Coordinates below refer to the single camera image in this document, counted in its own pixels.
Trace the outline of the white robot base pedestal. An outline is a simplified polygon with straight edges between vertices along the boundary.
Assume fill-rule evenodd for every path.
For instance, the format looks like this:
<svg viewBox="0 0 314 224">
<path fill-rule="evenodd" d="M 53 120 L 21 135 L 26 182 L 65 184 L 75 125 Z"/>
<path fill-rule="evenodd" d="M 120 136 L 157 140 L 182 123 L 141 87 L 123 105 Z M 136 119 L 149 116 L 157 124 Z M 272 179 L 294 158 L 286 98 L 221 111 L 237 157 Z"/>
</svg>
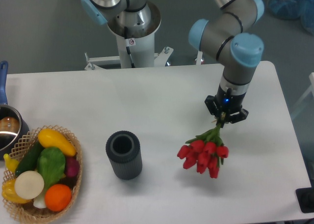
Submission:
<svg viewBox="0 0 314 224">
<path fill-rule="evenodd" d="M 115 35 L 119 54 L 117 56 L 92 57 L 85 54 L 85 70 L 110 68 L 117 65 L 121 69 L 164 67 L 170 66 L 169 59 L 174 49 L 165 46 L 160 52 L 155 52 L 155 34 L 141 38 L 125 38 Z"/>
</svg>

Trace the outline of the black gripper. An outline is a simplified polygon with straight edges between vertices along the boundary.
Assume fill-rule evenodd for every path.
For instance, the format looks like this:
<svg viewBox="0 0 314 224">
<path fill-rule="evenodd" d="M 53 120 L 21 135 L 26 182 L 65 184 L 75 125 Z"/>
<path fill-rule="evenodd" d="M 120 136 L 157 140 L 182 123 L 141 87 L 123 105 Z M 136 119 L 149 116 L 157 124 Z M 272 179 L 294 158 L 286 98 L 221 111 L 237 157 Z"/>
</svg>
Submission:
<svg viewBox="0 0 314 224">
<path fill-rule="evenodd" d="M 249 112 L 242 109 L 242 102 L 247 93 L 249 84 L 234 84 L 226 79 L 221 79 L 215 96 L 208 95 L 205 104 L 217 122 L 235 124 L 246 120 Z"/>
</svg>

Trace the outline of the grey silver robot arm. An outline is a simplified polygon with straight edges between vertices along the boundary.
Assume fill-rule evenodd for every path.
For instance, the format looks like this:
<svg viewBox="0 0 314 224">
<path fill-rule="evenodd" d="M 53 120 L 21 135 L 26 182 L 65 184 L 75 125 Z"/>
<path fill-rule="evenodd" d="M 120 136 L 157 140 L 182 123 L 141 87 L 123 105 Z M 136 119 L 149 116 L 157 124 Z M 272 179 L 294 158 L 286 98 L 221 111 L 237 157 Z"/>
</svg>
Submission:
<svg viewBox="0 0 314 224">
<path fill-rule="evenodd" d="M 80 0 L 87 15 L 98 25 L 106 25 L 116 36 L 122 68 L 152 67 L 155 32 L 160 26 L 158 8 L 148 0 Z M 215 0 L 221 17 L 210 22 L 196 21 L 188 34 L 191 46 L 224 66 L 214 96 L 205 104 L 217 125 L 246 119 L 242 102 L 258 66 L 264 44 L 246 30 L 264 13 L 262 0 Z"/>
</svg>

